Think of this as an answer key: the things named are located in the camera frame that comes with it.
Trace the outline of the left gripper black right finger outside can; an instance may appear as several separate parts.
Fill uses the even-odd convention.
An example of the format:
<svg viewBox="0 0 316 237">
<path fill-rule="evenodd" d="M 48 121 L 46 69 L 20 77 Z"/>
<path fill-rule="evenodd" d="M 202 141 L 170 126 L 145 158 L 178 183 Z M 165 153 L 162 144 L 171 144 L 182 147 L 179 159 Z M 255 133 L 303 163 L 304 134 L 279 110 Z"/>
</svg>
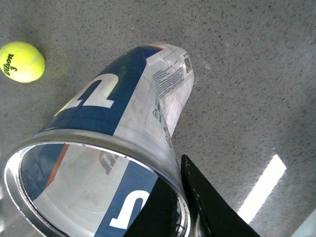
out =
<svg viewBox="0 0 316 237">
<path fill-rule="evenodd" d="M 181 157 L 181 177 L 191 216 L 190 237 L 258 237 L 225 202 L 187 155 Z"/>
</svg>

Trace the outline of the left gripper black left finger inside can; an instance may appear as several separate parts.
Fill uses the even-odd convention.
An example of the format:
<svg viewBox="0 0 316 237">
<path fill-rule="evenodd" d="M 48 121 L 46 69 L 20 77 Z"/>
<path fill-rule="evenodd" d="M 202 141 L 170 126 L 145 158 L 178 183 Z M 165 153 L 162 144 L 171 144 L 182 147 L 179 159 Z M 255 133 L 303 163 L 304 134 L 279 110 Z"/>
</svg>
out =
<svg viewBox="0 0 316 237">
<path fill-rule="evenodd" d="M 180 214 L 173 189 L 158 178 L 150 196 L 126 231 L 127 237 L 175 237 Z"/>
</svg>

